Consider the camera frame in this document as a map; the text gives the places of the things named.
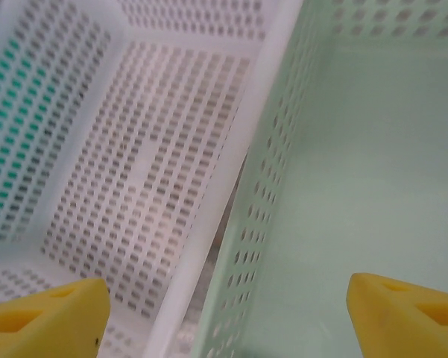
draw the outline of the perforated basket wall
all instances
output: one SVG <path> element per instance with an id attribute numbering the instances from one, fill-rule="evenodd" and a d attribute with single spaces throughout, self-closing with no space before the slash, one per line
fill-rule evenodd
<path id="1" fill-rule="evenodd" d="M 391 47 L 396 51 L 402 48 L 399 43 L 405 50 L 448 45 L 448 0 L 307 0 L 301 11 L 247 155 L 194 357 L 266 357 L 265 351 L 245 351 L 243 338 L 250 335 L 246 318 L 259 299 L 259 273 L 271 267 L 265 261 L 265 247 L 272 215 L 278 210 L 279 186 L 291 160 L 292 134 L 311 120 L 303 109 L 318 85 L 314 76 L 325 66 L 322 54 L 331 56 L 335 44 L 356 44 L 358 50 L 396 45 Z M 299 339 L 298 332 L 288 334 Z"/>
<path id="2" fill-rule="evenodd" d="M 339 37 L 448 40 L 448 0 L 332 0 L 329 6 Z"/>
<path id="3" fill-rule="evenodd" d="M 102 277 L 142 354 L 277 5 L 2 1 L 0 301 Z"/>
<path id="4" fill-rule="evenodd" d="M 316 73 L 318 12 L 306 1 L 247 154 L 194 357 L 240 355 L 293 133 Z"/>

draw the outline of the plastic basket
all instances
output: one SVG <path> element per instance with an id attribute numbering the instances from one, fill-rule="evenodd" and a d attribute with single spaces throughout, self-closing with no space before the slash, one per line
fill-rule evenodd
<path id="1" fill-rule="evenodd" d="M 360 271 L 448 292 L 448 0 L 305 1 L 194 357 L 360 357 Z"/>
<path id="2" fill-rule="evenodd" d="M 299 8 L 1 1 L 0 301 L 103 277 L 101 356 L 182 353 L 173 338 Z"/>

